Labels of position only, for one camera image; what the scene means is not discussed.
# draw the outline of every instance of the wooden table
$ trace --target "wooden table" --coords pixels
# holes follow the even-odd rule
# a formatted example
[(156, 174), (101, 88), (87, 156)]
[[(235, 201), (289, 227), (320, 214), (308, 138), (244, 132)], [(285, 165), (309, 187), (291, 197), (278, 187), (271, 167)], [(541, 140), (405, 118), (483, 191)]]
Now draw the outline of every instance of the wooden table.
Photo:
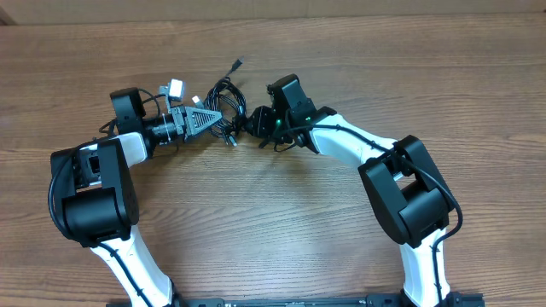
[[(49, 155), (98, 136), (111, 91), (180, 78), (188, 98), (204, 96), (240, 55), (233, 80), (251, 111), (295, 72), (317, 106), (380, 136), (420, 137), (465, 214), (446, 243), (452, 289), (488, 306), (544, 305), (546, 14), (491, 14), (0, 27), (1, 306), (126, 298), (49, 219)], [(203, 136), (131, 169), (144, 240), (184, 296), (401, 288), (398, 246), (355, 170), (238, 141)]]

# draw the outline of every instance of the black joint housing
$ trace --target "black joint housing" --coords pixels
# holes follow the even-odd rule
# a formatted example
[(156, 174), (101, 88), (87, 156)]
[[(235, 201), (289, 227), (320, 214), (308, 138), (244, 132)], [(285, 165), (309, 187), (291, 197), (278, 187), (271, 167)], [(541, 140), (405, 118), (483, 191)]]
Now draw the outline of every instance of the black joint housing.
[(263, 139), (272, 139), (277, 143), (290, 143), (289, 136), (277, 136), (276, 132), (286, 129), (282, 120), (277, 116), (275, 109), (271, 107), (257, 107), (252, 115), (246, 120), (244, 130), (251, 136)]
[(295, 74), (287, 75), (268, 85), (268, 93), (273, 98), (273, 109), (280, 116), (284, 116), (290, 110), (292, 125), (303, 125), (305, 119), (317, 111), (313, 101), (307, 98)]
[[(69, 152), (51, 155), (52, 173)], [(115, 238), (129, 239), (131, 225), (137, 224), (139, 218), (137, 197), (120, 140), (102, 140), (95, 152), (96, 155), (90, 155), (79, 150), (64, 165), (54, 191), (55, 212), (70, 235), (67, 238), (83, 247)], [(86, 161), (94, 157), (96, 165), (92, 162), (92, 168), (87, 170)], [(79, 188), (90, 189), (77, 192)]]
[[(414, 136), (406, 136), (394, 143), (394, 152), (404, 156), (447, 188), (430, 154)], [(386, 234), (398, 244), (418, 247), (422, 239), (436, 229), (449, 224), (448, 214), (453, 207), (438, 186), (428, 178), (415, 174), (415, 180), (400, 189), (393, 176), (413, 174), (391, 153), (370, 159), (358, 167), (375, 217)]]
[(142, 131), (142, 118), (146, 116), (137, 88), (116, 90), (110, 93), (113, 110), (116, 112), (118, 132)]

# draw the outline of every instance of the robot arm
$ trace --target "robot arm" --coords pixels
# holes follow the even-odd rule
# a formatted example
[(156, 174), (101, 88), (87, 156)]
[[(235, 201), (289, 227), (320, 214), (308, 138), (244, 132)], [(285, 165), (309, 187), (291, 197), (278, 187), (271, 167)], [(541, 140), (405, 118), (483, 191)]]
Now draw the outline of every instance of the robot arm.
[[(317, 125), (339, 125), (349, 128), (387, 149), (392, 149), (393, 143), (396, 142), (393, 139), (378, 137), (358, 129), (347, 123), (339, 114), (329, 115), (318, 121)], [(310, 142), (312, 142), (319, 154), (332, 156), (355, 168), (365, 165), (369, 159), (378, 158), (384, 154), (379, 149), (370, 147), (367, 143), (343, 130), (315, 128), (310, 131), (309, 136)], [(392, 175), (392, 177), (396, 181), (402, 177), (402, 174), (398, 172)], [(412, 247), (408, 243), (400, 245), (405, 273), (404, 292), (416, 306), (433, 307), (438, 304), (430, 246), (444, 234), (445, 228), (437, 229), (422, 239), (421, 244), (417, 247)], [(442, 299), (444, 299), (450, 292), (450, 286), (444, 274), (443, 243), (439, 244), (437, 258)]]
[(160, 92), (166, 95), (167, 115), (146, 120), (137, 89), (114, 92), (120, 134), (51, 155), (58, 182), (52, 188), (55, 224), (68, 239), (90, 247), (106, 262), (129, 294), (132, 307), (179, 306), (180, 299), (140, 235), (129, 168), (151, 158), (157, 145), (177, 139), (186, 142), (222, 118), (220, 112), (172, 107), (171, 101), (182, 98), (181, 81), (172, 80)]
[[(332, 156), (358, 168), (375, 216), (391, 239), (400, 245), (405, 295), (416, 306), (436, 306), (439, 296), (431, 246), (445, 234), (448, 213), (453, 207), (438, 187), (419, 173), (415, 174), (415, 181), (402, 190), (396, 184), (399, 178), (413, 175), (399, 159), (404, 157), (446, 187), (421, 141), (413, 136), (400, 142), (375, 136), (347, 123), (330, 108), (316, 110), (295, 75), (269, 85), (268, 92), (273, 101), (271, 108), (259, 107), (247, 123), (247, 131), (257, 135), (256, 131), (266, 130), (269, 133), (257, 136), (276, 143), (293, 141), (316, 154)], [(282, 128), (272, 129), (273, 120), (277, 125), (281, 123)], [(441, 297), (445, 299), (450, 286), (444, 275), (442, 243), (436, 258)]]

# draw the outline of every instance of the black wire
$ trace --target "black wire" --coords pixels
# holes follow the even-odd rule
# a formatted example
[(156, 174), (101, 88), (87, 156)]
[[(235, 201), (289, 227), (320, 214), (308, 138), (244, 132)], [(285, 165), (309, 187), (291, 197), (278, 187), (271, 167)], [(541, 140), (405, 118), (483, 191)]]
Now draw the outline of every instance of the black wire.
[(110, 132), (110, 128), (108, 128), (108, 130), (104, 130), (104, 128), (106, 128), (108, 126), (111, 127), (112, 125), (116, 125), (116, 119), (112, 119), (112, 120), (108, 121), (106, 124), (102, 125), (101, 128), (99, 128), (99, 132), (100, 133), (105, 133), (108, 136), (113, 136), (113, 131)]
[(150, 159), (158, 159), (158, 158), (165, 158), (165, 157), (172, 157), (173, 155), (177, 154), (178, 151), (180, 151), (180, 139), (177, 139), (176, 141), (174, 141), (174, 144), (177, 146), (177, 148), (174, 150), (174, 152), (172, 153), (164, 153), (164, 154), (155, 154), (157, 152), (154, 152), (154, 156), (151, 157)]
[(153, 100), (155, 102), (155, 106), (157, 107), (157, 114), (155, 115), (155, 118), (151, 118), (151, 119), (144, 119), (145, 121), (149, 121), (149, 120), (154, 120), (154, 119), (158, 119), (160, 116), (161, 116), (161, 107), (160, 107), (160, 102), (157, 100), (159, 97), (162, 97), (164, 96), (163, 94), (159, 94), (157, 96), (154, 96), (152, 95), (152, 93), (148, 92), (147, 90), (145, 89), (138, 89), (138, 91), (141, 91), (142, 93), (145, 93), (145, 94), (148, 94), (148, 96), (150, 96), (150, 98), (148, 98), (147, 100), (143, 101), (142, 104)]
[(282, 152), (285, 152), (287, 150), (290, 150), (290, 149), (296, 147), (296, 145), (298, 145), (298, 144), (296, 142), (294, 142), (290, 146), (288, 146), (287, 148), (283, 148), (281, 150), (276, 149), (277, 145), (279, 145), (279, 144), (278, 143), (275, 144), (275, 146), (273, 147), (273, 151), (275, 151), (276, 153), (282, 153)]
[(459, 231), (459, 229), (461, 229), (462, 220), (463, 220), (461, 206), (456, 201), (453, 194), (446, 187), (444, 187), (444, 185), (440, 184), (440, 182), (438, 180), (436, 180), (434, 177), (432, 177), (429, 173), (427, 173), (426, 171), (424, 171), (423, 169), (421, 169), (417, 165), (414, 165), (408, 159), (400, 156), (399, 154), (395, 153), (391, 149), (382, 147), (381, 145), (377, 144), (376, 142), (369, 140), (367, 137), (362, 136), (358, 132), (356, 132), (356, 131), (354, 131), (352, 129), (349, 129), (347, 127), (343, 127), (343, 126), (340, 126), (340, 125), (306, 125), (306, 126), (300, 126), (300, 127), (295, 127), (295, 128), (288, 128), (286, 130), (281, 131), (279, 134), (284, 135), (284, 134), (286, 134), (288, 132), (292, 132), (292, 131), (296, 131), (296, 130), (312, 130), (314, 128), (342, 130), (344, 132), (347, 132), (347, 133), (355, 136), (356, 138), (358, 138), (361, 141), (365, 142), (366, 144), (370, 145), (370, 147), (372, 147), (372, 148), (379, 149), (380, 151), (385, 152), (385, 153), (390, 153), (392, 155), (392, 157), (398, 159), (398, 161), (405, 164), (413, 172), (415, 172), (415, 173), (417, 173), (417, 174), (419, 174), (419, 175), (421, 175), (423, 177), (426, 177), (428, 180), (430, 180), (434, 184), (436, 184), (436, 186), (438, 187), (438, 189), (440, 190), (442, 195), (445, 198), (447, 198), (447, 200), (450, 202), (450, 204), (455, 208), (455, 211), (457, 213), (457, 224), (456, 224), (456, 226), (452, 230), (450, 230), (450, 232), (448, 232), (447, 234), (442, 235), (441, 237), (439, 237), (436, 241), (434, 241), (433, 245), (431, 246), (431, 248), (433, 250), (434, 280), (436, 282), (436, 284), (434, 286), (436, 287), (436, 290), (437, 290), (438, 299), (439, 299), (439, 306), (442, 306), (442, 304), (443, 304), (442, 303), (442, 287), (441, 287), (440, 281), (439, 281), (439, 267), (438, 267), (438, 256), (437, 256), (437, 252), (439, 251), (438, 250), (438, 245), (440, 243), (442, 243), (442, 241), (444, 241), (444, 240), (450, 238), (452, 235), (456, 234)]
[[(214, 87), (208, 91), (203, 101), (205, 109), (222, 112), (221, 104), (225, 103), (235, 110), (238, 118), (244, 119), (247, 116), (247, 100), (237, 87), (231, 83), (229, 75), (233, 73), (242, 64), (238, 59), (231, 67), (229, 72), (219, 79)], [(231, 132), (238, 133), (240, 128), (235, 121), (225, 118), (225, 116), (214, 124), (209, 132), (218, 138), (226, 138)]]
[[(72, 240), (75, 240), (74, 236), (72, 234), (69, 234), (68, 230), (64, 227), (64, 225), (62, 225), (60, 222), (59, 222), (59, 218), (57, 217), (57, 214), (55, 212), (55, 205), (54, 205), (54, 193), (55, 193), (55, 184), (57, 182), (57, 178), (59, 177), (59, 175), (61, 174), (62, 172), (62, 169), (63, 167), (65, 166), (65, 164), (70, 160), (72, 159), (75, 154), (79, 151), (79, 149), (87, 146), (89, 143), (84, 143), (84, 144), (81, 144), (75, 148), (72, 148), (70, 150), (70, 152), (68, 152), (67, 156), (65, 156), (65, 158), (62, 160), (62, 162), (59, 164), (59, 167), (57, 168), (57, 171), (54, 173), (54, 175), (51, 177), (51, 182), (49, 183), (49, 192), (48, 192), (48, 207), (49, 207), (49, 215), (51, 216), (51, 219), (53, 220), (53, 223), (55, 224), (55, 226), (59, 229), (59, 231), (61, 231), (61, 233), (69, 238), (69, 239), (72, 239)], [(93, 246), (95, 245), (96, 243), (95, 242), (89, 242), (88, 245), (90, 246)], [(101, 248), (104, 248), (105, 250), (107, 250), (108, 252), (110, 252), (110, 256), (111, 257), (114, 257), (116, 259), (116, 261), (118, 262), (119, 264), (119, 267), (121, 267), (121, 269), (124, 271), (125, 273), (125, 276), (127, 277), (127, 279), (129, 280), (129, 282), (131, 283), (131, 285), (135, 288), (135, 291), (136, 291), (136, 295), (138, 295), (139, 297), (142, 298), (142, 300), (144, 301), (144, 303), (148, 306), (148, 307), (153, 307), (152, 303), (150, 303), (150, 301), (148, 300), (148, 298), (146, 297), (146, 295), (144, 294), (144, 292), (142, 291), (141, 288), (138, 287), (137, 283), (135, 282), (135, 280), (133, 279), (132, 275), (131, 275), (131, 272), (129, 272), (129, 269), (127, 269), (127, 266), (125, 266), (124, 262), (123, 262), (123, 259), (121, 259), (121, 257), (119, 256), (119, 254), (117, 253), (117, 251), (115, 251), (112, 247), (104, 244), (104, 243), (99, 243), (98, 244), (99, 247)]]

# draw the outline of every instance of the white connector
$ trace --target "white connector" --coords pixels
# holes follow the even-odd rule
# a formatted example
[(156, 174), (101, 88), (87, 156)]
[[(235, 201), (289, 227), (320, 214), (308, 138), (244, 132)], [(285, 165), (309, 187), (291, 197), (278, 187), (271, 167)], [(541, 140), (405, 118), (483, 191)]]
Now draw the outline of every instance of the white connector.
[(198, 96), (193, 96), (191, 100), (194, 102), (195, 107), (204, 109), (205, 106), (203, 105), (203, 102)]
[(184, 82), (177, 79), (171, 79), (169, 83), (169, 99), (172, 101), (182, 101), (184, 96)]

